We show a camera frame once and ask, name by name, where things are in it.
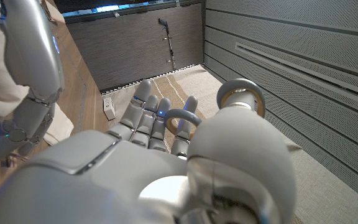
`wall vent slot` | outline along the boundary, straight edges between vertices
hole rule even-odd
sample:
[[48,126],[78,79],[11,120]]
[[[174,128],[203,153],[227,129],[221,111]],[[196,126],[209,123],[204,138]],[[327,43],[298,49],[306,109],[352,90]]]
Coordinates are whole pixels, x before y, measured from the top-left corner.
[[323,75],[316,71],[310,70],[308,68],[275,57],[273,55],[266,54],[263,51],[254,49],[252,47],[248,47],[238,42],[236,42],[235,49],[253,58],[268,63],[269,65],[272,65],[281,70],[289,72],[292,75],[296,75],[300,78],[308,80],[309,82],[327,88],[328,90],[331,90],[335,93],[338,93],[342,96],[346,96],[358,102],[358,86],[354,86],[346,82],[342,82],[335,78],[329,77],[327,75]]

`humanoid robot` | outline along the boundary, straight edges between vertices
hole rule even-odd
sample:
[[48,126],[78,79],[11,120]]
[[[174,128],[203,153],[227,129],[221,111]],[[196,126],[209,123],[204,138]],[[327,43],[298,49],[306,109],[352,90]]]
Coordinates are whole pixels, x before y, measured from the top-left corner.
[[[0,122],[2,158],[37,144],[64,84],[36,0],[0,1],[0,23],[9,73],[30,87],[13,118]],[[194,96],[170,110],[169,99],[150,92],[143,80],[108,132],[83,131],[24,163],[0,188],[0,223],[290,223],[295,176],[255,83],[223,84],[220,110],[205,121]],[[175,134],[170,153],[165,127]]]

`power outlet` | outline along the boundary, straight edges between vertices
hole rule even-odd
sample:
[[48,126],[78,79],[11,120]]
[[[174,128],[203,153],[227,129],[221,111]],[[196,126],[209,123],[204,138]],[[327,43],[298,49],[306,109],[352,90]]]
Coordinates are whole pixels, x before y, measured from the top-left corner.
[[108,120],[116,118],[116,111],[110,97],[103,100],[103,111]]

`gray wall panel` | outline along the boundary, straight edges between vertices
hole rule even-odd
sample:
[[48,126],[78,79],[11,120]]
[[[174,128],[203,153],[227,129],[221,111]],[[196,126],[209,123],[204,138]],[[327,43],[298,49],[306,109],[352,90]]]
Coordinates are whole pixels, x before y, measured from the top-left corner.
[[358,142],[358,113],[207,42],[205,54]]
[[207,8],[286,21],[358,31],[358,1],[343,0],[221,0],[207,1]]
[[[209,56],[205,56],[205,64],[208,66],[208,70],[211,70],[213,73],[219,76],[225,80],[232,80],[233,78],[250,78],[246,75],[240,75],[233,70],[225,67],[221,63],[217,62],[213,58]],[[325,128],[321,124],[316,124],[316,121],[313,121],[310,117],[308,117],[306,114],[303,114],[301,111],[296,109],[295,107],[289,105],[288,103],[278,99],[277,97],[273,96],[271,93],[269,93],[267,90],[263,89],[263,93],[267,100],[267,113],[266,113],[266,119],[271,122],[277,129],[279,129],[283,134],[288,136],[290,139],[292,139],[297,144],[301,145],[303,149],[310,154],[312,157],[314,157],[318,162],[320,162],[323,166],[325,166],[328,170],[330,170],[333,174],[335,174],[337,177],[339,177],[343,182],[345,182],[347,185],[349,185],[352,189],[354,189],[356,192],[358,192],[358,173],[354,170],[350,169],[348,166],[345,165],[345,163],[340,162],[338,158],[333,156],[330,153],[327,153],[325,149],[323,149],[321,146],[317,145],[314,141],[312,141],[309,137],[307,137],[308,132],[300,133],[297,129],[293,128],[292,126],[288,125],[288,123],[284,122],[284,120],[287,119],[286,116],[290,115],[291,120],[305,120],[307,122],[303,123],[304,129],[308,128],[314,128],[312,132],[312,138],[320,138],[318,139],[319,143],[322,145],[329,144],[331,140],[324,141],[324,139],[319,134],[320,131],[318,129],[322,129],[322,131],[325,131],[324,134],[330,134],[336,138],[338,142],[337,145],[333,146],[333,150],[342,153],[341,147],[354,147],[353,150],[358,150],[357,146],[353,145],[351,141],[348,141],[347,139],[340,139],[339,135],[335,136],[335,133],[332,133],[329,128]]]
[[358,73],[358,36],[206,11],[206,25]]
[[226,82],[226,80],[224,78],[220,77],[218,74],[214,73],[209,68],[205,67],[205,70],[207,70],[209,72],[209,74],[211,74],[213,77],[215,77],[217,80],[219,80],[219,82],[221,82],[221,83]]
[[[205,62],[212,71],[223,74],[222,76],[224,79],[230,80],[233,78],[241,78],[239,74],[231,71],[209,56],[206,56]],[[263,90],[263,93],[266,99],[267,109],[269,111],[274,113],[280,119],[286,121],[287,124],[312,140],[319,147],[326,149],[327,152],[358,172],[357,144],[344,138],[307,114],[302,113],[294,106],[289,105],[270,92]]]
[[201,3],[67,25],[100,90],[172,71],[158,18],[177,68],[203,63]]
[[331,78],[335,78],[339,81],[342,81],[342,82],[345,82],[345,83],[348,83],[350,85],[354,85],[354,86],[358,86],[358,77],[355,77],[353,75],[350,75],[350,74],[347,74],[347,73],[344,73],[344,72],[341,72],[341,71],[338,71],[338,70],[335,70],[335,69],[332,69],[332,68],[328,68],[328,67],[325,67],[324,65],[320,65],[320,64],[317,64],[317,63],[314,63],[314,62],[310,62],[310,61],[307,61],[305,59],[302,59],[302,58],[298,58],[296,56],[293,56],[293,55],[289,55],[289,54],[286,54],[286,53],[283,53],[283,52],[280,52],[278,50],[274,50],[274,49],[270,49],[266,46],[263,46],[263,45],[260,45],[260,44],[256,44],[254,42],[251,42],[251,41],[248,41],[248,40],[245,40],[245,39],[242,39],[242,38],[239,38],[239,37],[235,37],[233,35],[230,35],[230,34],[227,34],[227,33],[224,33],[224,32],[221,32],[221,31],[218,31],[218,30],[215,30],[215,29],[212,29],[212,28],[209,28],[207,27],[206,28],[206,40],[208,42],[211,42],[213,44],[216,44],[226,50],[229,50],[231,52],[235,52],[239,55],[241,55],[242,57],[250,60],[250,61],[253,61],[255,63],[259,63],[267,68],[269,68],[270,70],[274,71],[274,72],[277,72],[281,75],[283,75],[284,77],[287,77],[287,78],[290,78],[291,80],[299,83],[299,84],[302,84],[304,86],[307,86],[313,90],[316,90],[317,92],[319,93],[322,93],[334,100],[338,100],[340,101],[341,103],[344,103],[346,105],[349,105],[351,106],[352,108],[355,108],[358,110],[358,101],[356,100],[352,100],[346,96],[343,96],[343,95],[340,95],[336,92],[333,92],[325,87],[322,87],[322,86],[319,86],[319,85],[316,85],[314,83],[311,83],[309,82],[308,80],[305,80],[305,79],[302,79],[300,77],[297,77],[291,73],[288,73],[284,70],[281,70],[277,67],[274,67],[274,66],[271,66],[263,61],[260,61],[260,60],[257,60],[253,57],[250,57],[249,55],[247,54],[243,54],[242,52],[238,51],[238,50],[235,50],[235,44],[236,42],[239,42],[239,43],[242,43],[244,45],[247,45],[247,46],[250,46],[254,49],[257,49],[257,50],[260,50],[260,51],[263,51],[265,53],[268,53],[270,55],[273,55],[275,57],[278,57],[278,58],[281,58],[281,59],[284,59],[288,62],[291,62],[291,63],[294,63],[294,64],[297,64],[301,67],[305,67],[305,68],[308,68],[310,70],[313,70],[313,71],[316,71],[318,73],[321,73],[323,75],[326,75],[328,77],[331,77]]

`gray wall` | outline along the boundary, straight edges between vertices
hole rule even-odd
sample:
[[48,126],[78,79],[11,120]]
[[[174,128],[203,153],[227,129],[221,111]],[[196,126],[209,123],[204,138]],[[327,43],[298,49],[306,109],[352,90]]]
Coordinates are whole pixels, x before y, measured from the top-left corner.
[[100,90],[172,71],[158,18],[168,22],[176,68],[203,63],[201,3],[67,25]]
[[260,85],[266,119],[358,192],[358,1],[207,0],[204,60]]

